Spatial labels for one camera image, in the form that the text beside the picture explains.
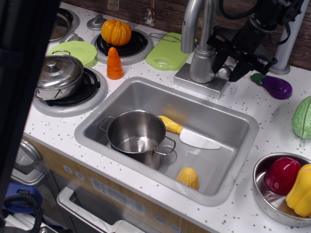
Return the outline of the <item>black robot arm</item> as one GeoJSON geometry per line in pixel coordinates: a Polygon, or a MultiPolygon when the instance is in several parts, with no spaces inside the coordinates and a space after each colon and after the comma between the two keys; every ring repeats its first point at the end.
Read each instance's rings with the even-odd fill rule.
{"type": "Polygon", "coordinates": [[[228,57],[237,60],[237,64],[229,75],[230,82],[236,82],[250,71],[267,74],[270,67],[277,63],[274,57],[262,44],[266,37],[279,25],[284,26],[287,35],[291,35],[289,23],[301,14],[301,0],[259,0],[256,5],[236,15],[227,14],[224,2],[219,1],[219,9],[223,16],[236,20],[247,18],[239,29],[228,29],[215,26],[207,44],[216,49],[216,56],[211,69],[214,73],[223,66],[228,57]]]}

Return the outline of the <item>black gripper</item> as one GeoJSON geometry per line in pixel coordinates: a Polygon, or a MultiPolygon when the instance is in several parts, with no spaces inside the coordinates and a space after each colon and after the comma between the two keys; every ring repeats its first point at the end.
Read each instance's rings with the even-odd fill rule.
{"type": "Polygon", "coordinates": [[[230,82],[237,82],[251,70],[267,72],[277,59],[262,44],[267,32],[253,26],[243,26],[239,30],[215,26],[207,44],[216,50],[212,64],[214,74],[230,56],[238,61],[229,76],[230,82]]]}

